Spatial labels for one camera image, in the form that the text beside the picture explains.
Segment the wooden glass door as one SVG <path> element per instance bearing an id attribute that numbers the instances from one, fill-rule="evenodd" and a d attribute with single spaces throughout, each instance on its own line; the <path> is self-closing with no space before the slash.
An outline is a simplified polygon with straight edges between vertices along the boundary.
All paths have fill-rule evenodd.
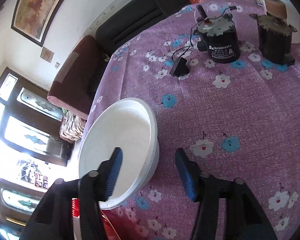
<path id="1" fill-rule="evenodd" d="M 19 237 L 66 169 L 73 145 L 59 136 L 63 112 L 13 70 L 0 77 L 0 231 Z"/>

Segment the black cylindrical motor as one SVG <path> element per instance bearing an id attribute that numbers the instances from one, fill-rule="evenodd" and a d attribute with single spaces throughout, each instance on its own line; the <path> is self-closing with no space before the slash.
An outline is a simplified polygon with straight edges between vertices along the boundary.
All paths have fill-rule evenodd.
<path id="1" fill-rule="evenodd" d="M 232 63 L 240 57 L 239 41 L 233 15 L 227 10 L 236 10 L 236 6 L 227 7 L 223 13 L 215 18 L 207 16 L 203 7 L 196 6 L 200 17 L 193 31 L 200 37 L 197 43 L 199 51 L 206 51 L 210 59 L 216 63 Z"/>

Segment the framed horse painting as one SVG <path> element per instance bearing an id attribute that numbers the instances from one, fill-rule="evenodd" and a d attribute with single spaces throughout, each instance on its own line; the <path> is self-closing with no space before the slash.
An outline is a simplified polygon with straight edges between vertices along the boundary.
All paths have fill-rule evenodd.
<path id="1" fill-rule="evenodd" d="M 17 0 L 11 28 L 42 47 L 50 25 L 64 0 Z"/>

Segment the brown thread spool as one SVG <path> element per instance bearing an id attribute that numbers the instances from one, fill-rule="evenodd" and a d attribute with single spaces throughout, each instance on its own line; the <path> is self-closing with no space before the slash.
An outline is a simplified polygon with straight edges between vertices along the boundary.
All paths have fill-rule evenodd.
<path id="1" fill-rule="evenodd" d="M 279 18 L 287 19 L 287 9 L 285 3 L 281 0 L 264 0 L 266 6 L 266 14 Z"/>

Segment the patterned cushion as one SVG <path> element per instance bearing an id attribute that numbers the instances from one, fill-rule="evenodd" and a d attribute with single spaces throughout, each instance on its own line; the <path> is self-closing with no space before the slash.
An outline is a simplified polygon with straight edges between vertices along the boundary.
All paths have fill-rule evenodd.
<path id="1" fill-rule="evenodd" d="M 87 121 L 70 111 L 66 111 L 63 115 L 59 135 L 61 139 L 74 143 L 81 139 Z"/>

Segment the purple floral tablecloth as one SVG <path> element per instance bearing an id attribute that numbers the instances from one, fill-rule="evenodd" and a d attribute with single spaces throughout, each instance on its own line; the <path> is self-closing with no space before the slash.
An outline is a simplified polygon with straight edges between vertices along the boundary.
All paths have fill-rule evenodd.
<path id="1" fill-rule="evenodd" d="M 190 37 L 194 5 L 159 22 L 112 55 L 97 89 L 87 126 L 111 104 L 140 98 L 158 124 L 160 159 L 151 181 L 106 215 L 122 239 L 188 239 L 197 205 L 186 197 L 174 153 L 186 150 L 215 177 L 243 178 L 267 214 L 278 239 L 300 225 L 300 43 L 293 66 L 279 66 L 258 50 L 262 14 L 255 0 L 207 0 L 216 17 L 234 5 L 240 58 L 219 64 L 207 53 L 185 53 L 190 73 L 169 74 Z"/>

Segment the white bowl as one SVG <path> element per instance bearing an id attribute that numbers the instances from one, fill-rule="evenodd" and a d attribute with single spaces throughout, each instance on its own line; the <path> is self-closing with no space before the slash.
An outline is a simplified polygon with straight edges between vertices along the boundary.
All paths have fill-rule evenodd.
<path id="1" fill-rule="evenodd" d="M 159 161 L 155 114 L 141 99 L 126 98 L 109 106 L 93 123 L 79 154 L 78 174 L 83 177 L 121 148 L 123 161 L 114 192 L 103 210 L 125 203 L 152 178 Z"/>

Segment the small wall plaque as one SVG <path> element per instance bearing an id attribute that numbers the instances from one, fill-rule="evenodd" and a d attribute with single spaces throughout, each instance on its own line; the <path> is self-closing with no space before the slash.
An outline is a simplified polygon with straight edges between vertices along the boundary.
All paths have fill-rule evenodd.
<path id="1" fill-rule="evenodd" d="M 42 48 L 42 51 L 40 54 L 41 59 L 45 60 L 48 63 L 51 63 L 53 56 L 54 56 L 54 52 L 50 51 L 49 49 L 47 49 L 45 47 Z"/>

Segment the black power plug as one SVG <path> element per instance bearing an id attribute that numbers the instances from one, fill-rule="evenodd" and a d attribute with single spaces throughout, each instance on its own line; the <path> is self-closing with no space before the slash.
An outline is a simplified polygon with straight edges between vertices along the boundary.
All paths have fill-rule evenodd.
<path id="1" fill-rule="evenodd" d="M 181 77 L 190 73 L 190 69 L 187 66 L 187 60 L 180 57 L 175 60 L 172 69 L 170 70 L 170 75 L 174 77 Z"/>

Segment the black sofa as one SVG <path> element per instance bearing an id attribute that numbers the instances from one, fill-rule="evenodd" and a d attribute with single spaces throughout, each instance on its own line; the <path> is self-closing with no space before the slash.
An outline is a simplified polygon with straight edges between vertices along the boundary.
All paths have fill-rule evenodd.
<path id="1" fill-rule="evenodd" d="M 189 0 L 132 0 L 97 28 L 98 46 L 111 56 L 124 43 L 189 4 Z"/>

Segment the red wedding plate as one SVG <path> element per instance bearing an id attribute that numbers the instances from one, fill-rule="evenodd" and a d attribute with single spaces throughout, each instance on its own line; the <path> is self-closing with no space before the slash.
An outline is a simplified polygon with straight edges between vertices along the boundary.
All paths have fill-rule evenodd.
<path id="1" fill-rule="evenodd" d="M 106 214 L 101 211 L 102 215 L 102 223 L 106 230 L 106 236 L 108 239 L 129 239 L 124 231 L 118 231 L 113 224 L 110 222 L 109 218 Z M 79 199 L 72 199 L 72 221 L 73 221 L 73 231 L 74 231 L 74 239 L 82 239 L 81 236 L 81 227 L 80 227 L 80 215 L 79 215 Z"/>

